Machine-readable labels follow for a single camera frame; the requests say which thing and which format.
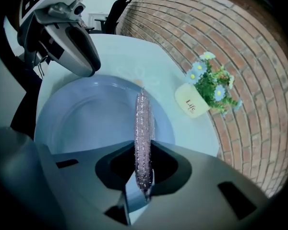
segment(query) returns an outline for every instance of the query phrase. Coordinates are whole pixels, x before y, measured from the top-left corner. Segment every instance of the blue flower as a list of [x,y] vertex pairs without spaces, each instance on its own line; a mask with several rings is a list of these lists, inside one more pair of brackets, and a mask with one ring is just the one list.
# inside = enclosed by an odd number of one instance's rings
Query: blue flower
[[207,72],[207,66],[204,62],[202,61],[196,61],[192,64],[192,69],[196,72],[198,72],[200,75],[204,74]]
[[219,102],[224,98],[225,89],[222,85],[216,86],[215,90],[215,101]]
[[197,71],[191,69],[187,71],[186,78],[188,83],[196,84],[199,79],[201,79],[201,75]]
[[242,104],[243,104],[242,100],[239,99],[237,105],[234,107],[234,111],[235,112],[238,111],[239,108],[242,106]]
[[205,60],[205,59],[214,59],[216,56],[213,53],[210,52],[204,52],[201,56],[200,59],[201,60]]

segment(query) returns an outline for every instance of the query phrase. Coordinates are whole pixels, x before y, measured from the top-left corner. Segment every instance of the black slot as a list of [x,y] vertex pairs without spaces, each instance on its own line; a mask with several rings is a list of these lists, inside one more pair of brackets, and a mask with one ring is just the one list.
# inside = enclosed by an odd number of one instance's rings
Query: black slot
[[233,183],[223,182],[217,186],[239,220],[256,210],[256,206]]
[[77,164],[77,163],[79,163],[77,159],[69,159],[66,161],[57,162],[56,165],[59,169],[61,169],[61,168],[65,168],[65,167]]

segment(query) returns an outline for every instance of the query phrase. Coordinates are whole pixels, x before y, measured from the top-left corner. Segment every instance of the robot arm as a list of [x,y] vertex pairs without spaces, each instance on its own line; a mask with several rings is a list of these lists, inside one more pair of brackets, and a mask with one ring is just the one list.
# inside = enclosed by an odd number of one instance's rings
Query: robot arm
[[100,69],[100,59],[87,31],[80,26],[81,0],[22,0],[18,43],[33,68],[46,58],[81,77]]

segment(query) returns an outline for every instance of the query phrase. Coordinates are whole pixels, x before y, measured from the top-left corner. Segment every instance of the green leaves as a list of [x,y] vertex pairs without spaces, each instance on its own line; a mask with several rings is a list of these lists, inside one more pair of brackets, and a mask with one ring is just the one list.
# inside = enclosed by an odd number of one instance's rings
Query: green leaves
[[212,72],[209,60],[204,60],[204,62],[207,65],[207,72],[202,75],[201,79],[194,86],[210,107],[225,113],[227,107],[234,107],[238,102],[231,98],[228,89],[226,89],[225,97],[221,101],[215,101],[214,96],[216,86],[223,85],[224,87],[228,87],[230,74],[224,70],[224,66],[221,66],[217,72]]

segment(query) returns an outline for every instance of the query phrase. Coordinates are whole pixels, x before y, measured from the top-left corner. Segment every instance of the artificial flower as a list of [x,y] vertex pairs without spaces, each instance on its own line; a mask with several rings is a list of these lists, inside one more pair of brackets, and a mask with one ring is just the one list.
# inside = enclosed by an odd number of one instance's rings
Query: artificial flower
[[242,104],[243,104],[242,100],[239,99],[237,105],[234,107],[234,111],[235,112],[238,111],[239,108],[242,106]]
[[233,75],[231,75],[229,77],[229,83],[228,83],[228,87],[229,87],[230,90],[232,89],[232,86],[234,84],[234,80],[235,80],[235,77]]
[[188,83],[196,84],[201,78],[201,75],[194,69],[190,69],[187,71],[186,78]]
[[192,64],[192,69],[196,72],[198,72],[200,75],[203,75],[205,72],[207,72],[207,66],[202,61],[196,61]]
[[211,52],[204,52],[201,56],[200,59],[201,60],[205,60],[205,59],[214,59],[216,56],[211,53]]
[[224,98],[225,95],[225,89],[222,85],[216,86],[215,90],[215,101],[221,101]]
[[222,117],[225,118],[226,114],[228,113],[228,110],[226,110],[225,112],[222,113]]

